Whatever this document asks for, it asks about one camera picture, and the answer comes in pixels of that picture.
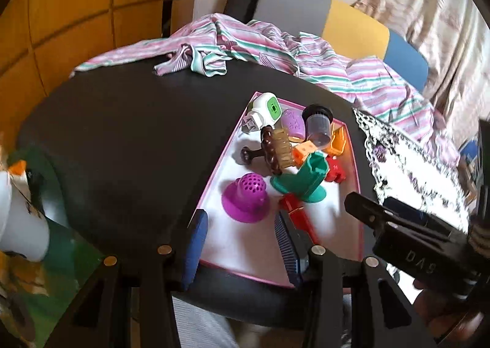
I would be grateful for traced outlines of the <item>person's right hand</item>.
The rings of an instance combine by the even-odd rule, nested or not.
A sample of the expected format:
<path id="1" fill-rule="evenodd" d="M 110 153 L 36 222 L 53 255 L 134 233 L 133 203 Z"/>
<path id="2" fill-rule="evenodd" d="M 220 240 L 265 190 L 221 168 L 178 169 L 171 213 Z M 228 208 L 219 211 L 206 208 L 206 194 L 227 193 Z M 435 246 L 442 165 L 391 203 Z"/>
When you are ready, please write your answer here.
<path id="1" fill-rule="evenodd" d="M 414 280 L 420 290 L 413 307 L 434 339 L 443 340 L 441 347 L 489 347 L 489 319 L 480 312 L 462 312 L 444 295 Z"/>

